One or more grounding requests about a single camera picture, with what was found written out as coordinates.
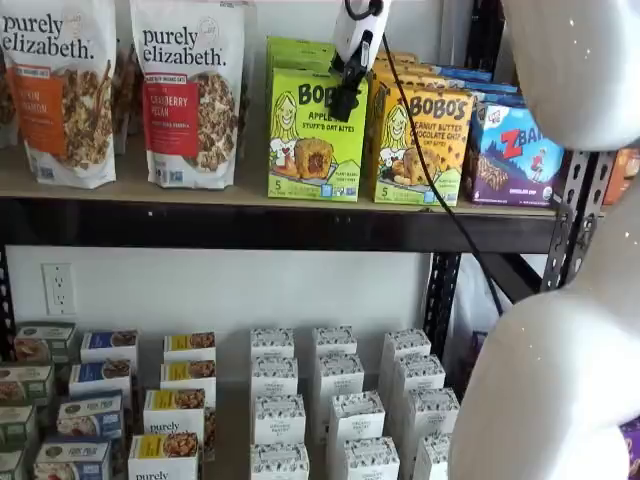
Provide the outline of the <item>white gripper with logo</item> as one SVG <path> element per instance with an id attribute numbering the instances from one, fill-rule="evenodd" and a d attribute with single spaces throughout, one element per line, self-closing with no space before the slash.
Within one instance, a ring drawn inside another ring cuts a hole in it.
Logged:
<path id="1" fill-rule="evenodd" d="M 332 96 L 329 113 L 347 122 L 359 105 L 357 96 L 380 49 L 388 19 L 387 1 L 341 1 L 333 43 L 330 71 L 340 76 Z"/>

